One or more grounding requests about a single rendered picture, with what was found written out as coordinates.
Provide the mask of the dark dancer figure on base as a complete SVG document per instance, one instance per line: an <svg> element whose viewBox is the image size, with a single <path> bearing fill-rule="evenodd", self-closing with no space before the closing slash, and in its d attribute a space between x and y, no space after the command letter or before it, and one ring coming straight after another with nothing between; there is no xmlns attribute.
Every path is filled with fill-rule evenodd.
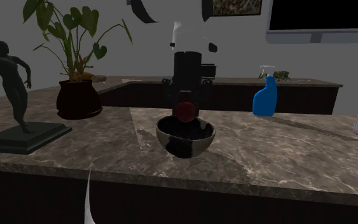
<svg viewBox="0 0 358 224"><path fill-rule="evenodd" d="M26 88L32 87L31 69L20 58L9 55L9 47L4 41L0 41L0 76L18 123L0 131L0 153L28 155L72 131L63 123L27 123L24 120L28 104Z"/></svg>

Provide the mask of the blue spray bottle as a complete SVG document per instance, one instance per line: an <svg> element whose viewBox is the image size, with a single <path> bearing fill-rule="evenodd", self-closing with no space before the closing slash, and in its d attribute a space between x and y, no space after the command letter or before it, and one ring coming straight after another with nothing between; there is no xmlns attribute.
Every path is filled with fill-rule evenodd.
<svg viewBox="0 0 358 224"><path fill-rule="evenodd" d="M277 105L277 85L273 77L276 67L263 65L260 68L259 79L265 79L265 87L254 95L252 113L255 116L273 116Z"/></svg>

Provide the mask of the wall-mounted screen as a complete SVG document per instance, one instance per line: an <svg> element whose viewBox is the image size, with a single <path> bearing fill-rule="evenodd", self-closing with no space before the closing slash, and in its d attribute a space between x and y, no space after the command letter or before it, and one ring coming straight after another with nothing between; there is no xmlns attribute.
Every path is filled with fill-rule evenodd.
<svg viewBox="0 0 358 224"><path fill-rule="evenodd" d="M358 43L358 0L271 0L269 44Z"/></svg>

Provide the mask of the framed wall picture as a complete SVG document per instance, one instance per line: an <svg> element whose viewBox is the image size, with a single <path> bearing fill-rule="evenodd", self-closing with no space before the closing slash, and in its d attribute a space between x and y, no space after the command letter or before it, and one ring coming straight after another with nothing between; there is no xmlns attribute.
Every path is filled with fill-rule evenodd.
<svg viewBox="0 0 358 224"><path fill-rule="evenodd" d="M260 15L263 0L212 0L213 17Z"/></svg>

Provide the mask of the small green leafy bunch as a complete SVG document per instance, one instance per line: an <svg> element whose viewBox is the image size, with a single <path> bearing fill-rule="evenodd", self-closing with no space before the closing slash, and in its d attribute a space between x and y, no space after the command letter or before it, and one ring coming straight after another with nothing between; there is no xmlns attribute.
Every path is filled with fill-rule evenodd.
<svg viewBox="0 0 358 224"><path fill-rule="evenodd" d="M289 81L291 78L289 77L290 72L289 71L275 71L273 73L273 77L276 81Z"/></svg>

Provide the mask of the red apple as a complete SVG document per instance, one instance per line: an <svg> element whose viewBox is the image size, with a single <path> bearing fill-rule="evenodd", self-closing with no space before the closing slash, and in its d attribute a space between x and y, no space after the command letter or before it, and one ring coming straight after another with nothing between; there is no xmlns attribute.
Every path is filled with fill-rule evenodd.
<svg viewBox="0 0 358 224"><path fill-rule="evenodd" d="M180 122L188 123L195 118L195 106L190 102L180 102L176 106L176 118Z"/></svg>

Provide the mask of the green plant in dark pot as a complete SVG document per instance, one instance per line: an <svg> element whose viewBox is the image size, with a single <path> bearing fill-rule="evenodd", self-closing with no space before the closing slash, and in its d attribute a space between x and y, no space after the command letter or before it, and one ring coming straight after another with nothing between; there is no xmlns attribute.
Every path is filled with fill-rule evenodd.
<svg viewBox="0 0 358 224"><path fill-rule="evenodd" d="M93 81L83 77L92 56L100 60L106 56L107 47L100 45L99 38L90 53L84 57L80 54L81 41L85 33L95 36L99 22L99 12L87 6L79 10L70 9L62 14L49 0L26 0L22 16L24 22L32 15L36 16L38 27L43 37L49 41L53 36L58 39L64 52L65 60L60 59L63 75L68 76L60 81L60 90L56 100L57 114L65 120L82 120L99 115L102 104L99 94L93 87Z"/></svg>

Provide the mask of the beige and black bowl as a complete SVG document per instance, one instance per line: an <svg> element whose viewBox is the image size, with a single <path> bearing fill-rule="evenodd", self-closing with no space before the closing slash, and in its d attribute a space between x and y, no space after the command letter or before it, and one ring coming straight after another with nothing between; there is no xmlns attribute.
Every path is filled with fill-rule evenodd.
<svg viewBox="0 0 358 224"><path fill-rule="evenodd" d="M214 126L200 118L180 122L166 116L156 123L156 136L162 147L178 158L193 158L203 153L216 135Z"/></svg>

